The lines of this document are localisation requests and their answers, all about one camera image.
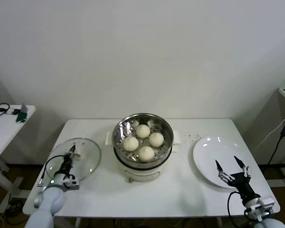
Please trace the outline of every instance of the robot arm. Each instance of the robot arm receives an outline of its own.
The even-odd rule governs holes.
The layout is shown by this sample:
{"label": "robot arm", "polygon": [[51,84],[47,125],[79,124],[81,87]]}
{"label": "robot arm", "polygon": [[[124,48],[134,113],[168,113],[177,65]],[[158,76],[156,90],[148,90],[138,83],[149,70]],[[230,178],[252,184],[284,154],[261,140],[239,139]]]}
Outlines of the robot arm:
{"label": "robot arm", "polygon": [[64,193],[60,188],[52,187],[46,189],[42,195],[39,209],[29,217],[25,228],[53,228],[53,215],[61,210],[64,204]]}
{"label": "robot arm", "polygon": [[53,216],[61,210],[64,204],[64,192],[79,189],[79,181],[70,174],[72,169],[75,145],[64,156],[60,169],[54,178],[36,197],[34,207],[38,210],[29,217],[25,228],[53,228]]}
{"label": "robot arm", "polygon": [[285,228],[285,225],[275,219],[269,219],[268,217],[272,214],[272,207],[274,200],[271,197],[261,197],[256,194],[249,182],[251,176],[249,175],[249,167],[245,166],[244,163],[234,156],[238,165],[242,169],[242,172],[234,173],[231,175],[226,174],[221,165],[215,160],[218,177],[221,178],[227,185],[237,188],[244,207],[244,215],[247,219],[258,222],[255,228]]}

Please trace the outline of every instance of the white table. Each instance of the white table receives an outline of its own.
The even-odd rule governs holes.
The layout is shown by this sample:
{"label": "white table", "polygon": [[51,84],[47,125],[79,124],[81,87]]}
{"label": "white table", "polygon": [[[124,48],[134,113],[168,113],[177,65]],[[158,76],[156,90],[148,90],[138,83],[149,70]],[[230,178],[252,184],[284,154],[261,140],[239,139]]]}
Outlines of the white table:
{"label": "white table", "polygon": [[[10,107],[20,109],[21,105],[11,105]],[[27,119],[29,119],[35,112],[36,108],[33,105],[27,105],[27,108],[28,108]],[[26,122],[17,123],[16,118],[17,118],[16,115],[10,115],[10,114],[3,114],[2,116],[0,116],[0,155],[3,153],[4,149],[8,146],[8,144],[13,140],[16,134],[26,123]],[[4,172],[9,171],[9,168],[1,159],[0,159],[0,169]],[[0,173],[0,186],[6,189],[8,192],[10,192],[12,194],[12,197],[17,196],[18,198],[26,198],[28,196],[27,191],[20,190],[18,188],[22,180],[23,180],[22,177],[18,177],[16,178],[15,182],[12,183]],[[7,194],[2,204],[0,205],[0,213],[4,212],[7,206],[8,198],[9,195]]]}
{"label": "white table", "polygon": [[[274,212],[280,211],[269,185],[258,168],[233,122],[229,119],[168,119],[180,133],[181,144],[167,160],[160,176],[150,182],[132,182],[118,168],[112,146],[105,145],[108,131],[119,120],[69,120],[56,145],[77,137],[92,139],[102,150],[102,159],[96,171],[83,180],[79,190],[67,191],[62,217],[89,218],[167,218],[167,217],[221,217],[227,216],[227,199],[231,190],[212,185],[197,170],[191,153],[198,139],[206,136],[225,136],[246,148],[246,160],[252,170],[251,186],[261,196],[275,200]],[[25,203],[23,212],[32,214],[33,200],[41,190],[37,187],[41,173]],[[230,202],[232,215],[243,215],[239,196]]]}

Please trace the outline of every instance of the steamed bun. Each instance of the steamed bun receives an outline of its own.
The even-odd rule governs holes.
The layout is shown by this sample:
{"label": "steamed bun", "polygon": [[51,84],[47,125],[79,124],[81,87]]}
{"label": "steamed bun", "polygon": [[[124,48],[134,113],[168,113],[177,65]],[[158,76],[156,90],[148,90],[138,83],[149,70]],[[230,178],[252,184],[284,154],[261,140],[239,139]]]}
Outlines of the steamed bun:
{"label": "steamed bun", "polygon": [[138,151],[138,158],[142,162],[148,162],[153,159],[155,153],[152,147],[144,146],[139,149]]}
{"label": "steamed bun", "polygon": [[132,152],[135,151],[138,148],[138,140],[135,137],[127,137],[123,141],[123,148],[126,151]]}
{"label": "steamed bun", "polygon": [[152,133],[149,142],[154,147],[160,147],[163,144],[163,135],[161,133]]}
{"label": "steamed bun", "polygon": [[150,135],[150,128],[147,125],[141,124],[136,129],[136,135],[139,138],[147,138]]}

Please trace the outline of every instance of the glass lid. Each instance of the glass lid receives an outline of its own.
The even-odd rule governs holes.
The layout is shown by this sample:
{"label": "glass lid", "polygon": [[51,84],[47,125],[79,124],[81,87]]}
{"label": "glass lid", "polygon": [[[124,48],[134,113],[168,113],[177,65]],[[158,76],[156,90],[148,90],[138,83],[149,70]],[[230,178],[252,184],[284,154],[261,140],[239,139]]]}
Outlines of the glass lid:
{"label": "glass lid", "polygon": [[[59,144],[53,149],[50,158],[57,155],[65,155],[70,152],[70,149],[75,147],[74,163],[70,174],[77,177],[78,180],[83,180],[88,175],[94,172],[99,165],[101,159],[101,151],[99,146],[90,139],[75,138]],[[52,179],[63,162],[63,157],[53,158],[46,165],[47,175]]]}

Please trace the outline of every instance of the wooden floor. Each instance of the wooden floor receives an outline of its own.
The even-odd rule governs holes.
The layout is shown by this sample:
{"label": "wooden floor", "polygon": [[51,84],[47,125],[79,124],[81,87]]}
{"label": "wooden floor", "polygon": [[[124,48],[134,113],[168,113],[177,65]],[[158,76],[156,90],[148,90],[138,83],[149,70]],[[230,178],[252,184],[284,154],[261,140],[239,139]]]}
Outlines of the wooden floor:
{"label": "wooden floor", "polygon": [[[11,181],[14,181],[17,176],[23,176],[24,181],[20,186],[21,189],[30,190],[36,181],[36,178],[40,172],[40,167],[11,167],[8,177]],[[282,174],[278,169],[267,169],[265,171],[267,179],[279,179],[282,178]],[[281,205],[281,212],[275,214],[273,218],[282,221],[285,224],[285,188],[273,188],[273,192]],[[0,203],[5,197],[6,191],[0,187]],[[28,216],[19,214],[14,218],[9,218],[10,223],[18,223],[27,219]],[[71,223],[74,223],[73,218],[68,218]],[[229,218],[223,218],[223,223],[228,223]],[[22,228],[25,226],[25,222],[12,226],[8,225],[5,220],[5,228]],[[215,218],[190,218],[190,219],[83,219],[81,222],[81,228],[216,228],[217,223]]]}

